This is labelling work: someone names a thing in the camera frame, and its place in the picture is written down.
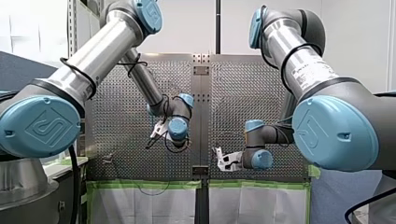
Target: cable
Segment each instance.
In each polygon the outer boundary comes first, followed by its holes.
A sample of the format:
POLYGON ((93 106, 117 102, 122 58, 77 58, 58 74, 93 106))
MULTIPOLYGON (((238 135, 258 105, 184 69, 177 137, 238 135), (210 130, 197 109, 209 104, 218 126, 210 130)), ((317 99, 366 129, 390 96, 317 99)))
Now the cable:
POLYGON ((168 136, 168 132, 165 133, 165 138, 163 139, 163 143, 165 144, 166 149, 167 149, 168 151, 172 152, 172 153, 175 153, 175 154, 182 153, 182 152, 184 152, 185 150, 187 150, 187 149, 189 148, 189 146, 190 146, 190 138, 189 138, 189 135, 187 134, 187 137, 186 137, 186 141, 187 141, 186 146, 184 146, 180 151, 174 151, 174 150, 172 150, 172 149, 167 145, 167 142, 168 142, 168 141, 166 140, 166 137, 167 137, 167 136, 168 136))
POLYGON ((141 57, 141 53, 137 53, 137 57, 136 57, 136 59, 134 60, 133 63, 117 63, 117 65, 131 65, 131 68, 128 70, 128 77, 132 77, 131 76, 132 70, 134 70, 134 68, 138 64, 143 64, 146 67, 149 65, 147 62, 139 62, 140 61, 140 57, 141 57))
POLYGON ((82 76, 84 76, 85 78, 87 78, 90 81, 91 86, 92 86, 92 93, 91 93, 90 97, 88 97, 88 99, 90 100, 96 94, 96 90, 97 90, 96 83, 85 72, 79 70, 79 68, 75 67, 73 64, 68 63, 66 58, 61 58, 60 60, 61 60, 61 63, 63 63, 67 67, 69 67, 71 70, 79 72, 82 76))
POLYGON ((381 194, 375 195, 374 197, 372 197, 372 198, 370 198, 370 199, 367 199, 366 201, 363 201, 363 202, 361 202, 361 203, 358 203, 358 204, 356 204, 356 205, 353 205, 351 208, 349 208, 348 210, 346 210, 346 213, 344 214, 344 218, 345 218, 345 220, 346 220, 346 223, 352 224, 352 222, 349 220, 349 216, 350 216, 356 209, 358 209, 358 208, 360 208, 360 207, 363 207, 363 206, 366 205, 366 204, 373 203, 373 202, 376 202, 376 201, 381 200, 381 199, 383 199, 383 198, 386 198, 386 197, 388 197, 389 195, 394 194, 394 193, 396 193, 396 188, 390 189, 390 190, 385 191, 385 192, 383 192, 383 193, 381 193, 381 194))
POLYGON ((286 148, 286 147, 289 147, 289 146, 290 146, 290 140, 289 140, 288 136, 287 136, 287 135, 285 134, 285 132, 283 132, 283 130, 280 129, 280 128, 291 129, 291 127, 284 127, 284 126, 281 126, 281 125, 279 125, 279 124, 270 124, 270 125, 268 125, 268 126, 273 127, 273 128, 276 130, 276 139, 277 139, 277 133, 281 133, 282 136, 286 139, 286 142, 287 142, 286 145, 279 144, 280 147, 286 148))
POLYGON ((148 141, 148 144, 146 145, 146 149, 150 149, 152 148, 152 146, 154 146, 154 144, 156 142, 158 142, 158 140, 160 140, 165 134, 167 134, 168 132, 164 132, 163 134, 161 134, 160 136, 158 136, 157 138, 150 138, 148 141))
POLYGON ((3 102, 3 101, 11 99, 16 94, 18 94, 18 91, 11 91, 11 92, 6 92, 4 94, 1 94, 0 95, 0 103, 3 102))
POLYGON ((166 97, 165 102, 163 103, 163 124, 165 124, 166 120, 168 119, 168 112, 169 112, 169 96, 163 94, 163 97, 166 97))
POLYGON ((285 68, 286 68, 286 64, 288 63, 289 58, 298 50, 303 49, 304 47, 311 47, 311 48, 315 48, 317 54, 321 57, 323 55, 323 50, 321 49, 320 46, 318 46, 317 44, 314 43, 303 43, 300 46, 297 46, 295 48, 293 48, 285 57, 285 59, 283 60, 282 65, 280 66, 280 78, 282 79, 282 84, 283 86, 286 88, 286 90, 288 90, 290 93, 292 93, 288 83, 286 82, 286 78, 285 78, 285 68))
POLYGON ((78 216, 78 206, 79 206, 79 172, 78 172, 78 163, 77 156, 74 150, 73 145, 69 147, 70 160, 72 162, 72 172, 73 172, 73 208, 72 208, 72 216, 70 219, 71 224, 77 223, 78 216))
POLYGON ((285 119, 280 119, 276 123, 282 123, 282 122, 288 121, 289 119, 292 119, 292 118, 293 118, 293 115, 291 115, 290 117, 287 117, 285 119))
MULTIPOLYGON (((113 164, 114 170, 116 171, 117 179, 122 183, 122 179, 120 178, 120 173, 119 173, 118 165, 114 162, 112 156, 113 156, 113 155, 111 155, 110 161, 107 161, 106 163, 111 163, 111 164, 113 164)), ((152 196, 158 196, 158 195, 163 194, 164 192, 166 192, 166 191, 169 189, 169 186, 171 185, 171 181, 170 181, 170 178, 169 178, 166 187, 165 187, 161 192, 150 194, 150 193, 147 193, 147 192, 143 191, 143 190, 142 190, 142 187, 141 187, 140 185, 138 185, 134 180, 132 180, 132 182, 137 186, 137 188, 139 189, 139 191, 140 191, 142 194, 145 194, 145 195, 148 195, 148 196, 151 196, 151 197, 152 197, 152 196)))

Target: pegboard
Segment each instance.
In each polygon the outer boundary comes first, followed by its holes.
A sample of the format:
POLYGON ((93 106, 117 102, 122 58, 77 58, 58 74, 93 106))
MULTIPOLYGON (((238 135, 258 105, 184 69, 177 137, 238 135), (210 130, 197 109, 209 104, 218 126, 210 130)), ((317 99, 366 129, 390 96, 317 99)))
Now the pegboard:
MULTIPOLYGON (((142 56, 141 61, 148 62, 164 94, 191 92, 191 55, 142 56)), ((89 179, 191 179, 189 151, 169 153, 163 139, 145 149, 158 119, 148 114, 143 95, 122 66, 110 72, 87 107, 89 179)))
POLYGON ((142 60, 148 62, 163 93, 194 96, 191 149, 170 154, 161 141, 145 149, 152 122, 157 120, 151 120, 142 94, 118 66, 87 106, 86 150, 94 155, 89 179, 190 180, 193 165, 208 164, 213 179, 306 181, 306 163, 294 145, 268 145, 275 159, 268 171, 223 173, 216 165, 211 151, 216 143, 226 153, 244 150, 247 120, 279 120, 284 87, 279 73, 265 65, 261 56, 171 54, 143 55, 142 60), (196 72, 197 66, 202 71, 208 68, 208 73, 196 72), (114 162, 105 163, 109 154, 114 162))

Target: white wall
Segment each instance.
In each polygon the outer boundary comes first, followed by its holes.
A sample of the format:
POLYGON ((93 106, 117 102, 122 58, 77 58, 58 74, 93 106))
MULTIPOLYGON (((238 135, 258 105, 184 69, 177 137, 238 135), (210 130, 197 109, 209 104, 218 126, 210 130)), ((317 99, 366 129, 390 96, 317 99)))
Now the white wall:
POLYGON ((215 0, 160 0, 163 29, 139 47, 146 53, 208 53, 215 48, 215 0))
POLYGON ((373 92, 386 91, 391 76, 390 2, 323 0, 324 59, 340 76, 356 77, 373 92))
POLYGON ((0 50, 58 66, 67 57, 67 0, 0 0, 0 50))

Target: blue cover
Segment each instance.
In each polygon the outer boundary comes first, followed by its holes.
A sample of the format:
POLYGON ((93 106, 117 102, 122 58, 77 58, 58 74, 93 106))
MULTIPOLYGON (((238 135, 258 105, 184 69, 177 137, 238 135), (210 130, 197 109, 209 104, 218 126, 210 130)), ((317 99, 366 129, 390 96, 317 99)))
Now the blue cover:
POLYGON ((250 31, 249 31, 249 45, 251 49, 259 49, 260 48, 260 36, 262 34, 262 9, 257 9, 250 23, 250 31))
POLYGON ((150 35, 157 34, 163 28, 163 15, 154 0, 134 0, 134 8, 139 19, 150 35))
POLYGON ((251 158, 251 165, 255 170, 267 170, 274 164, 274 158, 271 152, 261 149, 254 153, 251 158))
POLYGON ((194 98, 186 93, 181 93, 178 95, 178 97, 180 97, 181 99, 184 100, 184 102, 186 102, 187 105, 189 105, 191 108, 193 108, 194 106, 194 98))
POLYGON ((0 148, 22 158, 46 158, 70 147, 80 131, 77 110, 54 96, 34 96, 0 117, 0 148))
POLYGON ((173 118, 168 124, 168 132, 174 140, 183 140, 187 135, 187 131, 187 122, 182 118, 173 118))
POLYGON ((378 140, 370 121, 353 105, 332 96, 314 96, 294 111, 294 141, 315 165, 357 172, 369 168, 378 155, 378 140))
POLYGON ((245 123, 245 133, 254 131, 262 126, 264 126, 265 123, 261 119, 251 119, 246 121, 245 123))

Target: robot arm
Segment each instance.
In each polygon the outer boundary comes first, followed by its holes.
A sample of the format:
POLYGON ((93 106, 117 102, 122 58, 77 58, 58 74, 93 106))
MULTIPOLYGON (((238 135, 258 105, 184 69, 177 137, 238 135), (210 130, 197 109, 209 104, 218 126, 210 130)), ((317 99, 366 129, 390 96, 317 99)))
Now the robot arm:
MULTIPOLYGON (((324 169, 394 170, 395 98, 377 97, 358 80, 339 77, 321 58, 324 43, 323 25, 312 12, 263 7, 253 16, 250 46, 261 49, 264 60, 281 73, 289 91, 283 118, 294 110, 292 129, 283 131, 310 162, 324 169)), ((247 146, 284 143, 282 137, 272 141, 275 130, 263 121, 248 122, 254 128, 246 129, 247 146)))
MULTIPOLYGON (((101 23, 102 29, 73 57, 63 60, 64 66, 52 76, 33 80, 12 98, 0 98, 0 154, 45 158, 71 146, 79 133, 85 102, 121 59, 128 60, 133 48, 161 30, 162 15, 154 0, 119 1, 107 8, 101 23)), ((134 69, 135 82, 151 111, 161 115, 152 107, 163 97, 147 68, 140 65, 134 69)), ((180 116, 185 125, 192 106, 187 98, 182 95, 169 105, 172 116, 180 116)), ((179 130, 169 133, 183 142, 179 130)))
POLYGON ((147 67, 138 62, 139 58, 140 53, 136 49, 129 49, 121 61, 146 99, 148 112, 157 117, 172 118, 166 122, 159 121, 154 127, 151 138, 164 136, 172 141, 175 147, 183 147, 192 116, 193 98, 186 93, 172 98, 163 95, 147 67))

